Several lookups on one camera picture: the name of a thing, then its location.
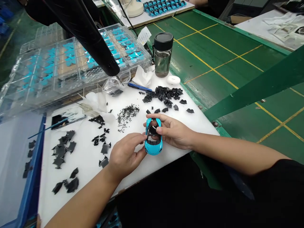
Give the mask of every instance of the left hand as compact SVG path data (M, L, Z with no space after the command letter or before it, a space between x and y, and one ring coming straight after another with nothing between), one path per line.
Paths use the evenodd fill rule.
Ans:
M147 139L146 135L131 133L118 141L112 151L109 164L105 167L113 181L120 182L132 173L146 156L145 146L137 153L135 147Z

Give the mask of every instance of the forearm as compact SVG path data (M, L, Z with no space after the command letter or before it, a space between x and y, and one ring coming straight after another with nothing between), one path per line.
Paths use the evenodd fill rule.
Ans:
M194 134L191 147L192 150L246 175L269 169L280 159L289 159L261 144L202 133Z
M110 178L105 167L55 214L46 227L95 226L118 184Z

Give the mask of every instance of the black bottle cap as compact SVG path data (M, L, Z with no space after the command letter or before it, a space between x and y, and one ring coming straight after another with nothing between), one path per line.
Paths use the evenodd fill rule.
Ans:
M156 34L154 38L154 48L159 51L170 50L173 46L173 35L167 32Z

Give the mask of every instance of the hand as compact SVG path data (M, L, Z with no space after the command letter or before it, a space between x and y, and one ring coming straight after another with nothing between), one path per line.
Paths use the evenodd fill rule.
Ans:
M134 150L137 145L143 144L146 139L146 135L131 133L114 145L109 164L105 167L112 180L120 182L137 168L147 153L145 147L137 153Z
M161 127L156 132L162 135L162 140L179 149L191 149L194 131L182 122L163 114L148 114L147 118L158 118L161 120Z

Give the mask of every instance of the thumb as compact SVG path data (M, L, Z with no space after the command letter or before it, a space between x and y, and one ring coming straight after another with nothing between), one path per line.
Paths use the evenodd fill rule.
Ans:
M164 128L164 127L157 127L156 132L162 136L168 136L168 137L172 137L174 134L173 129Z

